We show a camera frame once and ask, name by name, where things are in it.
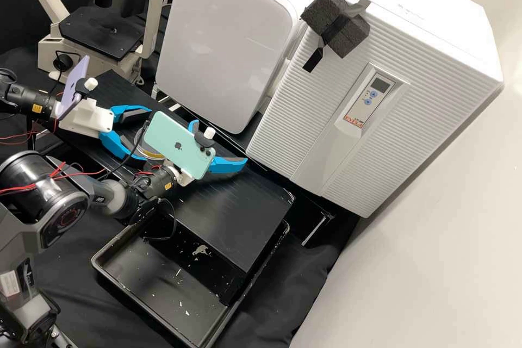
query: white appliance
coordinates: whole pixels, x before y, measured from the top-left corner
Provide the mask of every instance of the white appliance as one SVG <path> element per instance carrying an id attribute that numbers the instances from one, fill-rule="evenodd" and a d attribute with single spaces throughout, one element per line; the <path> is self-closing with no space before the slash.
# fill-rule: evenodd
<path id="1" fill-rule="evenodd" d="M 306 25 L 300 15 L 312 1 L 173 0 L 158 89 L 240 133 L 302 37 Z"/>
<path id="2" fill-rule="evenodd" d="M 503 81 L 470 0 L 371 0 L 361 15 L 369 37 L 344 59 L 325 48 L 312 73 L 307 30 L 247 155 L 367 218 Z"/>

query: black tape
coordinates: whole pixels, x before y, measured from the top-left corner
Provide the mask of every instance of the black tape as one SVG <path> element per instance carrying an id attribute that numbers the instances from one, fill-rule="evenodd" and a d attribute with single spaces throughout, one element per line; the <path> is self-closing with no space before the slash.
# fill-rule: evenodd
<path id="1" fill-rule="evenodd" d="M 350 21 L 350 17 L 345 14 L 340 14 L 335 20 L 330 23 L 325 31 L 321 34 L 322 41 L 324 45 L 328 45 L 328 43 L 345 28 L 345 26 Z M 318 47 L 314 53 L 310 56 L 308 61 L 303 65 L 303 69 L 309 73 L 311 73 L 317 64 L 322 60 L 324 55 L 324 48 Z"/>
<path id="2" fill-rule="evenodd" d="M 345 14 L 340 14 L 335 20 L 329 24 L 325 31 L 321 34 L 322 40 L 325 45 L 328 43 L 345 28 L 350 21 L 350 17 Z"/>
<path id="3" fill-rule="evenodd" d="M 318 47 L 314 53 L 310 56 L 308 61 L 303 65 L 303 69 L 307 72 L 312 72 L 314 68 L 317 66 L 319 61 L 322 60 L 322 55 L 324 53 L 324 48 Z"/>

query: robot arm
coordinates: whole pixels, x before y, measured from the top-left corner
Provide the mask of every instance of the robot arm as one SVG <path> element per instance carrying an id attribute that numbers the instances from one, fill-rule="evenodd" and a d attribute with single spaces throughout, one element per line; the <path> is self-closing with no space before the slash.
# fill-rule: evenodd
<path id="1" fill-rule="evenodd" d="M 21 152 L 0 165 L 0 188 L 34 184 L 30 191 L 0 193 L 4 203 L 0 203 L 0 331 L 4 329 L 10 339 L 43 345 L 50 335 L 59 334 L 54 325 L 59 308 L 37 288 L 33 277 L 36 254 L 52 246 L 88 208 L 136 221 L 154 211 L 161 197 L 176 186 L 174 174 L 164 168 L 139 186 L 110 179 L 99 182 L 81 174 L 35 151 Z M 64 347 L 73 346 L 64 341 Z"/>

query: smartphone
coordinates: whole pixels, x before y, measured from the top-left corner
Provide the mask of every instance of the smartphone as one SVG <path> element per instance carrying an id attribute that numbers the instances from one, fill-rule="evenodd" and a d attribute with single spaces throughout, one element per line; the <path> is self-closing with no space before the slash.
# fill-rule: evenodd
<path id="1" fill-rule="evenodd" d="M 88 68 L 89 56 L 85 55 L 69 73 L 67 81 L 65 82 L 64 94 L 60 102 L 60 112 L 57 116 L 58 121 L 63 120 L 65 116 L 82 101 L 81 94 L 76 92 L 76 83 L 87 76 Z"/>

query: digital display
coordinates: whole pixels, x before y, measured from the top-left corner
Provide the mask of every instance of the digital display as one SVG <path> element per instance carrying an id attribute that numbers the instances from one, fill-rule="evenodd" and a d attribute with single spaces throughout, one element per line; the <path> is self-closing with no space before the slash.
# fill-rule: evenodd
<path id="1" fill-rule="evenodd" d="M 385 93 L 386 90 L 390 87 L 390 84 L 381 80 L 379 78 L 375 78 L 374 82 L 371 84 L 372 88 L 376 89 L 379 92 Z"/>

